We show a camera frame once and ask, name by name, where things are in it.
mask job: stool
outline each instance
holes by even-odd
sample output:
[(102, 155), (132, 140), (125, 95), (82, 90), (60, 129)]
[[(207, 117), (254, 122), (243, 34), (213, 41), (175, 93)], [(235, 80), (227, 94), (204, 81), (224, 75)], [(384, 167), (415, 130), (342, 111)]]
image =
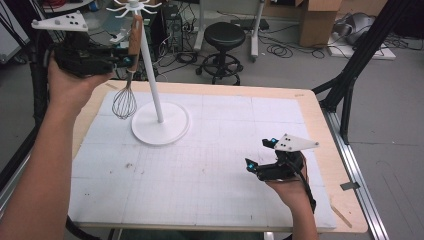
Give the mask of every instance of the stool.
[(202, 70), (205, 70), (208, 74), (212, 75), (212, 84), (215, 84), (216, 79), (222, 79), (223, 77), (236, 76), (237, 82), (234, 85), (240, 85), (240, 77), (238, 72), (243, 70), (243, 66), (240, 61), (227, 54), (233, 48), (236, 48), (243, 44), (246, 39), (244, 31), (231, 23), (218, 22), (208, 26), (205, 29), (205, 40), (210, 45), (214, 46), (219, 53), (209, 55), (196, 69), (196, 74), (202, 74)]

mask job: hand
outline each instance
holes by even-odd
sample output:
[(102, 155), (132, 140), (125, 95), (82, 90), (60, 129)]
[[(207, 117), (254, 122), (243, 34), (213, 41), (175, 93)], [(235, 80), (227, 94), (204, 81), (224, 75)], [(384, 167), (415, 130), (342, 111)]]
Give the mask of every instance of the hand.
[[(303, 158), (303, 169), (302, 174), (305, 179), (308, 181), (307, 167), (306, 167), (306, 158), (302, 154)], [(277, 181), (268, 181), (266, 182), (268, 186), (274, 189), (281, 200), (290, 208), (304, 207), (305, 203), (309, 206), (308, 195), (305, 191), (305, 186), (300, 178), (294, 177), (283, 182)]]
[(50, 91), (49, 108), (54, 108), (68, 117), (77, 117), (91, 97), (93, 90), (112, 77), (112, 73), (78, 78), (62, 71), (53, 53), (50, 56), (48, 81)]

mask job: mark on surface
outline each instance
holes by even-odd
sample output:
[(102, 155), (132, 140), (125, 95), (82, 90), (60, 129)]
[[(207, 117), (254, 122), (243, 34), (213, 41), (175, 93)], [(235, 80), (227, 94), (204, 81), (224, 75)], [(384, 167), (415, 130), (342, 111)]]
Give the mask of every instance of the mark on surface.
[(349, 222), (349, 220), (347, 220), (347, 218), (345, 216), (343, 216), (343, 214), (335, 207), (333, 206), (333, 204), (331, 204), (331, 209), (333, 210), (333, 212), (339, 216), (339, 218), (341, 218), (343, 220), (343, 222), (349, 227), (352, 228), (352, 223)]
[(106, 86), (108, 86), (108, 87), (110, 87), (110, 88), (113, 88), (113, 89), (115, 89), (115, 90), (118, 90), (118, 88), (117, 88), (117, 87), (113, 86), (113, 85), (112, 85), (112, 84), (110, 84), (110, 83), (106, 83), (105, 85), (106, 85)]

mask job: white bracket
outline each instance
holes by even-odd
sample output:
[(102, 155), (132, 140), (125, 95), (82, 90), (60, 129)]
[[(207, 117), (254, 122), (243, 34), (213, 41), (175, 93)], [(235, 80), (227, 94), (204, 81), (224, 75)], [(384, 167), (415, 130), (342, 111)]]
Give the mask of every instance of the white bracket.
[(31, 26), (42, 30), (88, 32), (87, 23), (80, 11), (42, 21), (33, 20)]
[(318, 142), (296, 137), (286, 133), (275, 144), (274, 149), (279, 151), (285, 151), (285, 152), (296, 152), (300, 150), (316, 148), (318, 146), (319, 146)]

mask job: wooden board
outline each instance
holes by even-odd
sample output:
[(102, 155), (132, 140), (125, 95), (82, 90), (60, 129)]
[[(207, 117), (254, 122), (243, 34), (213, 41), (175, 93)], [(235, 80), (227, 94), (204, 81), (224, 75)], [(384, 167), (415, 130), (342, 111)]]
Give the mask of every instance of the wooden board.
[[(119, 90), (124, 82), (109, 81), (98, 87), (87, 106), (82, 110), (77, 119), (74, 131), (75, 156), (79, 146), (97, 115), (104, 96), (110, 90)], [(251, 96), (267, 98), (296, 99), (299, 102), (302, 115), (311, 139), (320, 142), (320, 147), (315, 149), (315, 155), (321, 170), (324, 184), (329, 194), (331, 208), (335, 212), (337, 228), (330, 232), (365, 232), (367, 224), (362, 214), (360, 205), (352, 190), (343, 191), (340, 184), (349, 181), (343, 163), (338, 154), (330, 131), (322, 115), (318, 101), (310, 90), (278, 89), (259, 87), (212, 86), (200, 84), (174, 84), (158, 83), (159, 92), (204, 94), (223, 96)], [(135, 91), (149, 91), (147, 83), (133, 83)]]

